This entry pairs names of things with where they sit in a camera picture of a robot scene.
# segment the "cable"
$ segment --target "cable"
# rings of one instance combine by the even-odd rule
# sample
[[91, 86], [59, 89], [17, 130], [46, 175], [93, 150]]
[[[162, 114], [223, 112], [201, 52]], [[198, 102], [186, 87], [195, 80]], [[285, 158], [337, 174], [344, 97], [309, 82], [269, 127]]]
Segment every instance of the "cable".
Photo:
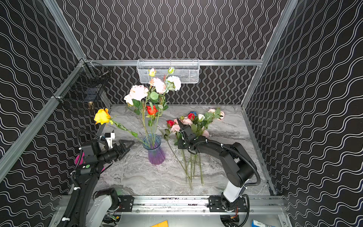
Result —
[[260, 175], [258, 174], [257, 172], [257, 169], [243, 156], [241, 155], [241, 153], [239, 153], [238, 151], [236, 151], [235, 149], [231, 149], [231, 148], [228, 148], [226, 146], [224, 146], [222, 143], [220, 142], [217, 142], [217, 141], [213, 141], [213, 140], [205, 140], [205, 141], [200, 141], [200, 142], [197, 142], [195, 144], [193, 144], [189, 150], [192, 150], [195, 146], [197, 146], [198, 144], [202, 144], [202, 143], [215, 143], [215, 144], [218, 144], [220, 145], [222, 148], [225, 148], [227, 150], [229, 150], [230, 152], [233, 152], [234, 154], [236, 154], [241, 160], [243, 160], [245, 163], [247, 163], [249, 165], [249, 167], [252, 168], [253, 170], [253, 173], [255, 174], [256, 176], [256, 182], [254, 183], [247, 183], [245, 184], [244, 186], [247, 187], [247, 186], [256, 186], [256, 185], [259, 185], [261, 183], [261, 178], [260, 178]]
[[242, 227], [244, 224], [246, 224], [247, 219], [248, 219], [248, 215], [249, 215], [249, 198], [248, 198], [248, 195], [244, 194], [244, 195], [242, 195], [242, 197], [246, 197], [247, 213], [246, 213], [245, 220], [240, 225], [238, 225], [236, 227]]

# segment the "white rose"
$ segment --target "white rose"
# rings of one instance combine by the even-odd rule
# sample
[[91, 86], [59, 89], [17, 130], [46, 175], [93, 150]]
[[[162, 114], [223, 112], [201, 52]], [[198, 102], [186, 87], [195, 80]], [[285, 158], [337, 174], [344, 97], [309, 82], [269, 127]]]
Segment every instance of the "white rose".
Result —
[[170, 77], [166, 78], [166, 80], [174, 84], [176, 91], [180, 90], [180, 88], [182, 87], [180, 78], [177, 76], [170, 76]]
[[141, 101], [141, 99], [147, 97], [148, 91], [149, 89], [143, 85], [134, 85], [130, 90], [130, 96], [135, 100]]
[[134, 102], [132, 101], [132, 97], [131, 97], [130, 94], [126, 95], [123, 99], [126, 100], [126, 102], [128, 104], [130, 104], [130, 106], [133, 106], [134, 105]]
[[198, 114], [198, 120], [201, 122], [205, 119], [205, 116], [203, 114]]

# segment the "metal mesh basket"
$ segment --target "metal mesh basket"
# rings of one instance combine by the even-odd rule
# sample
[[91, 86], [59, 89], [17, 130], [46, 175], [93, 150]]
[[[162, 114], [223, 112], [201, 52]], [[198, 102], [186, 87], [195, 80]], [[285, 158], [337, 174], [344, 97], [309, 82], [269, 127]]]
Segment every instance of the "metal mesh basket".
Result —
[[139, 59], [136, 69], [140, 82], [146, 84], [151, 80], [150, 69], [156, 69], [155, 77], [163, 80], [170, 67], [175, 67], [172, 75], [179, 77], [182, 84], [199, 82], [199, 59]]

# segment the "glass vase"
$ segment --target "glass vase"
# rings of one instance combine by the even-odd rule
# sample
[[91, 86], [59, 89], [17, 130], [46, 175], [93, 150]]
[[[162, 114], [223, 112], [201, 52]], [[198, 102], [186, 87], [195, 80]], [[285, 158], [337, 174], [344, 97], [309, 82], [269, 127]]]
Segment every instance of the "glass vase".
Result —
[[153, 165], [160, 165], [161, 163], [163, 163], [165, 160], [165, 153], [160, 146], [160, 136], [150, 134], [143, 139], [143, 142], [144, 148], [148, 151], [149, 162]]

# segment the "gray marble surface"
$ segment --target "gray marble surface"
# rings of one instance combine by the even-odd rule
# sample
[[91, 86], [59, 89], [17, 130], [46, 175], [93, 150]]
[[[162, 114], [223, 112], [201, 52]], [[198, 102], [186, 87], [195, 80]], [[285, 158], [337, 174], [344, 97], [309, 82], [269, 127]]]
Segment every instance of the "gray marble surface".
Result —
[[[167, 120], [174, 120], [181, 115], [187, 115], [190, 111], [204, 114], [209, 108], [216, 107], [171, 105], [160, 117], [159, 128], [165, 129]], [[225, 112], [225, 118], [223, 120], [214, 120], [209, 125], [209, 138], [224, 144], [233, 144], [235, 142], [242, 144], [256, 163], [261, 177], [261, 184], [248, 187], [245, 193], [248, 195], [270, 195], [240, 106], [220, 106], [220, 108]], [[129, 110], [126, 111], [125, 106], [113, 106], [111, 117], [124, 124], [129, 130], [137, 132], [140, 138], [145, 135], [139, 119], [134, 113]], [[101, 175], [95, 191], [114, 187], [119, 194], [131, 195], [219, 195], [225, 189], [228, 179], [225, 176], [222, 163], [218, 159], [201, 154], [204, 184], [201, 184], [199, 166], [196, 165], [195, 177], [192, 179], [192, 186], [190, 186], [186, 181], [185, 172], [164, 139], [161, 147], [166, 154], [166, 159], [162, 164], [154, 166], [149, 162], [147, 151], [143, 148], [141, 142], [128, 132], [108, 124], [103, 133], [112, 132], [113, 130], [116, 133], [116, 141], [127, 139], [135, 140], [136, 143], [121, 161], [114, 163]], [[173, 139], [170, 140], [170, 145], [178, 159], [182, 161], [182, 151], [173, 145]], [[187, 158], [190, 157], [186, 150], [185, 155]]]

